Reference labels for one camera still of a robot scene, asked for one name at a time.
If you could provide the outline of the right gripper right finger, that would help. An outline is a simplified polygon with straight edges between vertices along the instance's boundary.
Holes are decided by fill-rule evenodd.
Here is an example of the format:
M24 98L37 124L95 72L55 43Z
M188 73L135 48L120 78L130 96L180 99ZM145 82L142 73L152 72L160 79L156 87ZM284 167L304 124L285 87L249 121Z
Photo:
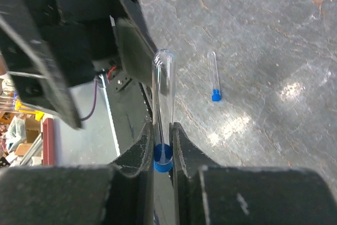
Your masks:
M336 200L315 171L223 167L172 128L177 224L336 224Z

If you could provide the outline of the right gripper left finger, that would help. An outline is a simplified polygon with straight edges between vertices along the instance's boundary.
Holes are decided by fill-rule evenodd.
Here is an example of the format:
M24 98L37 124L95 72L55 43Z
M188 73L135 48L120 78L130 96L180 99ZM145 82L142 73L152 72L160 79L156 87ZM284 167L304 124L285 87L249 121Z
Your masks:
M1 169L1 224L153 224L152 124L109 164Z

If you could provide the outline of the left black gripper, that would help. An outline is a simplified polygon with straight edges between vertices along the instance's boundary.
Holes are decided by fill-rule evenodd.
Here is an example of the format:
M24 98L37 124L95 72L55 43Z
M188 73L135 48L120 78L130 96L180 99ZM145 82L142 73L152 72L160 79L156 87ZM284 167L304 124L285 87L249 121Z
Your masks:
M21 101L82 126L71 88L118 63L152 86L158 51L139 0L1 0L1 54Z

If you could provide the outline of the blue cap tube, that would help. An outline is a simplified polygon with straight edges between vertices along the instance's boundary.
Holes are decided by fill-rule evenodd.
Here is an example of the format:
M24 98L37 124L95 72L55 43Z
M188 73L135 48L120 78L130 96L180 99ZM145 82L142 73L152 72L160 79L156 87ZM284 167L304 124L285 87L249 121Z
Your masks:
M152 61L152 122L154 169L167 173L173 167L171 130L174 119L176 61L170 50L156 52Z
M212 101L218 102L221 100L221 91L220 91L219 75L217 71L216 54L214 51L209 51L207 53L207 60L209 64Z

